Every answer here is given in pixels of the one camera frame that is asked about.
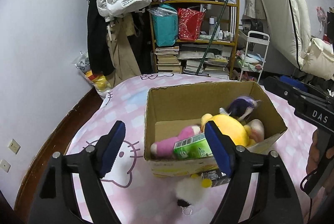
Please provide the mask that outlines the person right hand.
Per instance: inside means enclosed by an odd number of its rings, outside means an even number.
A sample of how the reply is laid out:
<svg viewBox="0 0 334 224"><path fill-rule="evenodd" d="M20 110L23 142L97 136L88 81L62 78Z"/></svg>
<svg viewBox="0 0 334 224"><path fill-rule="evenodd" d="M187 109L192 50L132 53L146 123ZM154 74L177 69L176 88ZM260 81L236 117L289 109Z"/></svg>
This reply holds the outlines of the person right hand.
<svg viewBox="0 0 334 224"><path fill-rule="evenodd" d="M320 152L319 152L319 149L317 148L318 132L319 131L316 130L312 134L312 144L309 150L309 157L308 157L307 166L306 166L306 174L310 174L312 171L314 171L318 167L318 163L320 159Z"/></svg>

